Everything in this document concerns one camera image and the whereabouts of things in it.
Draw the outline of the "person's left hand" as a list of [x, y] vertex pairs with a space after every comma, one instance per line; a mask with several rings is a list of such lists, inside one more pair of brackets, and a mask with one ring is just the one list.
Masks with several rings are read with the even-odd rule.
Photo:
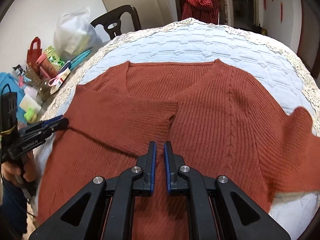
[[[7, 181], [11, 182], [16, 187], [21, 186], [16, 178], [16, 176], [19, 177], [21, 175], [21, 170], [16, 164], [7, 161], [1, 165], [1, 168], [3, 171], [3, 177]], [[23, 177], [27, 182], [35, 181], [37, 178], [37, 168], [32, 151], [28, 152], [28, 154], [26, 155]]]

